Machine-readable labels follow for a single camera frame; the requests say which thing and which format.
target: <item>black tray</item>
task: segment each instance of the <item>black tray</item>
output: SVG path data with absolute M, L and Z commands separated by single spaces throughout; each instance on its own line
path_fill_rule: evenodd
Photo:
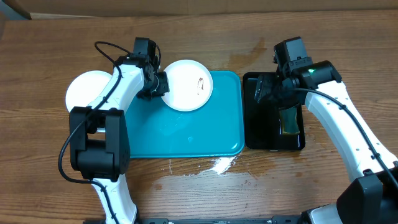
M 298 134 L 282 134 L 279 110 L 275 106 L 261 107 L 254 99 L 259 74 L 275 77 L 274 72 L 249 72 L 243 76 L 244 135 L 250 149 L 301 150 L 305 146 L 303 114 L 297 107 Z

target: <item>wire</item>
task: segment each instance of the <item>wire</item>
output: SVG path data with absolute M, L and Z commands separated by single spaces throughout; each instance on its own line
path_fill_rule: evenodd
M 156 68 L 156 70 L 158 71 L 159 66 L 160 66 L 160 60 L 161 60 L 161 58 L 162 58 L 162 53 L 160 52 L 160 47 L 159 47 L 159 45 L 156 45 L 156 48 L 157 48 L 157 51 L 159 52 L 159 60 L 157 61 L 157 68 Z
M 86 121 L 88 120 L 88 118 L 90 118 L 90 117 L 93 115 L 93 113 L 94 113 L 95 111 L 97 111 L 99 108 L 101 108 L 101 107 L 107 102 L 107 100 L 109 99 L 109 97 L 112 95 L 113 91 L 116 89 L 116 87 L 118 87 L 120 80 L 122 79 L 122 71 L 121 71 L 119 65 L 117 65 L 116 62 L 115 62 L 111 57 L 109 57 L 106 53 L 104 53 L 104 52 L 98 47 L 98 44 L 110 45 L 110 46 L 112 46 L 112 47 L 116 47 L 116 48 L 118 48 L 118 49 L 120 49 L 120 50 L 123 50 L 123 51 L 127 52 L 128 54 L 130 53 L 128 50 L 126 50 L 126 49 L 124 49 L 124 48 L 122 48 L 122 47 L 120 47 L 120 46 L 117 46 L 116 44 L 112 44 L 112 43 L 108 43 L 108 42 L 103 42 L 103 41 L 97 41 L 97 42 L 94 43 L 95 49 L 97 49 L 97 51 L 98 51 L 99 53 L 101 53 L 101 54 L 104 55 L 109 61 L 111 61 L 112 64 L 117 68 L 117 70 L 118 70 L 118 72 L 119 72 L 118 79 L 116 80 L 116 83 L 112 86 L 112 88 L 110 89 L 110 91 L 104 96 L 104 98 L 102 99 L 102 101 L 101 101 L 97 106 L 95 106 L 94 109 L 92 109 L 92 110 L 86 115 L 86 117 L 84 118 L 84 120 L 72 131 L 72 133 L 70 133 L 70 135 L 69 135 L 69 137 L 67 137 L 67 140 L 65 141 L 65 143 L 63 143 L 63 146 L 62 146 L 61 151 L 60 151 L 60 155 L 59 155 L 59 157 L 58 157 L 58 170 L 59 170 L 61 176 L 62 176 L 65 180 L 67 180 L 67 181 L 69 181 L 69 182 L 78 183 L 78 184 L 94 184 L 94 185 L 97 185 L 98 187 L 100 187 L 101 191 L 104 193 L 104 196 L 105 196 L 105 199 L 106 199 L 106 203 L 107 203 L 107 205 L 108 205 L 109 212 L 111 213 L 112 219 L 115 221 L 116 224 L 119 224 L 119 221 L 118 221 L 118 219 L 116 218 L 116 214 L 113 212 L 112 205 L 111 205 L 111 201 L 110 201 L 110 199 L 109 199 L 109 195 L 108 195 L 108 193 L 107 193 L 106 188 L 104 187 L 104 185 L 102 185 L 101 183 L 99 183 L 99 182 L 97 182 L 97 181 L 94 181 L 94 180 L 78 180 L 78 179 L 70 178 L 69 176 L 66 175 L 66 173 L 63 171 L 63 168 L 62 168 L 62 158 L 63 158 L 63 155 L 64 155 L 66 149 L 67 149 L 67 146 L 68 146 L 69 143 L 70 143 L 71 138 L 72 138 L 72 137 L 75 135 L 75 133 L 83 126 L 83 124 L 86 123 Z
M 374 158 L 379 162 L 380 166 L 384 169 L 386 174 L 391 179 L 391 182 L 394 185 L 394 187 L 398 190 L 398 182 L 395 179 L 394 175 L 392 175 L 392 172 L 388 169 L 388 167 L 385 165 L 383 160 L 380 158 L 380 154 L 377 153 L 376 149 L 372 145 L 372 142 L 369 139 L 368 135 L 366 134 L 365 130 L 362 128 L 361 124 L 356 119 L 355 115 L 346 107 L 346 105 L 340 103 L 338 100 L 334 99 L 332 96 L 329 96 L 326 93 L 322 93 L 322 92 L 316 91 L 316 90 L 309 90 L 306 88 L 294 88 L 294 89 L 287 89 L 287 90 L 283 90 L 283 91 L 299 91 L 299 92 L 318 94 L 318 95 L 321 95 L 321 96 L 325 97 L 326 99 L 334 102 L 336 105 L 338 105 L 340 107 L 341 110 L 344 110 L 348 114 L 348 116 L 354 121 L 354 124 L 358 128 L 359 132 L 362 134 L 366 143 L 368 144 L 370 151 L 373 153 Z

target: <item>wood grain surface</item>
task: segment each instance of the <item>wood grain surface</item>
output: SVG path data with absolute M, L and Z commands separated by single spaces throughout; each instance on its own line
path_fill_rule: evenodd
M 64 97 L 71 81 L 112 65 L 93 47 L 132 49 L 149 37 L 162 67 L 193 59 L 210 70 L 274 71 L 273 46 L 302 36 L 315 62 L 331 61 L 380 141 L 398 154 L 398 11 L 297 12 L 196 17 L 8 21 L 0 41 L 0 222 L 81 223 L 104 217 L 89 185 L 63 180 L 59 150 L 68 135 Z M 120 52 L 104 48 L 114 58 Z M 349 185 L 321 124 L 303 110 L 300 152 L 244 149 L 234 158 L 132 160 L 127 182 L 143 217 L 243 218 L 298 214 L 334 202 Z M 227 160 L 227 169 L 215 167 Z M 64 159 L 72 171 L 69 155 Z

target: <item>blue tray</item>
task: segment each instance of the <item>blue tray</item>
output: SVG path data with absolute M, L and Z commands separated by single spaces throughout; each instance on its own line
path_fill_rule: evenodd
M 133 99 L 126 112 L 130 158 L 233 156 L 244 146 L 241 81 L 212 71 L 213 93 L 195 111 L 181 112 L 161 98 Z

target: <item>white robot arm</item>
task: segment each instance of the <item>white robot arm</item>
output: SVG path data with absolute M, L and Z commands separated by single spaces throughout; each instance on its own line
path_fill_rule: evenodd
M 125 65 L 119 66 L 122 71 L 122 80 L 120 81 L 118 87 L 114 90 L 109 100 L 100 108 L 100 110 L 110 110 L 111 108 L 116 108 L 118 110 L 123 110 L 126 113 L 131 101 L 136 97 L 137 93 L 144 87 L 144 72 L 143 69 L 136 67 L 135 65 Z M 98 105 L 104 96 L 108 94 L 110 89 L 116 83 L 118 79 L 119 72 L 117 68 L 114 68 L 113 76 L 109 83 L 105 86 L 101 94 L 92 101 L 89 106 L 93 108 Z M 98 128 L 97 132 L 105 132 L 104 128 Z M 109 193 L 109 199 L 111 206 L 116 214 L 120 224 L 132 224 L 136 220 L 137 207 L 132 202 L 130 197 L 129 189 L 127 186 L 125 174 L 121 174 L 118 181 L 112 182 L 109 179 L 94 178 L 94 181 L 101 183 L 106 187 Z M 109 212 L 108 203 L 105 199 L 104 193 L 102 193 L 101 188 L 93 184 L 93 187 L 97 191 L 98 197 L 101 200 L 102 206 L 106 214 L 106 224 L 116 223 Z
M 133 53 L 116 61 L 121 73 L 118 67 L 114 67 L 110 81 L 98 97 L 87 107 L 76 106 L 70 112 L 72 131 L 77 123 L 86 119 L 92 108 L 103 103 L 104 97 L 122 76 L 107 101 L 90 117 L 86 128 L 70 141 L 72 167 L 80 171 L 84 179 L 100 183 L 109 195 L 107 201 L 103 189 L 92 184 L 105 210 L 107 224 L 132 224 L 136 221 L 137 208 L 131 200 L 125 176 L 130 153 L 124 114 L 135 97 L 150 100 L 169 90 L 166 74 L 157 71 L 160 58 L 155 56 L 156 47 L 155 42 L 149 39 L 136 38 Z M 95 132 L 105 133 L 106 139 L 87 138 L 87 133 Z
M 371 140 L 388 169 L 395 168 L 394 163 L 398 161 L 397 157 L 389 152 L 369 129 L 350 100 L 343 82 L 330 81 L 319 84 L 317 91 L 326 93 L 346 105 L 360 122 L 366 135 Z M 343 159 L 351 182 L 357 178 L 364 177 L 367 170 L 371 170 L 373 173 L 384 171 L 380 163 L 373 158 L 373 154 L 369 150 L 369 146 L 359 132 L 358 127 L 338 105 L 318 94 L 307 93 L 305 106 L 318 118 L 322 126 L 326 129 Z M 308 217 L 312 224 L 343 223 L 335 203 L 310 211 Z

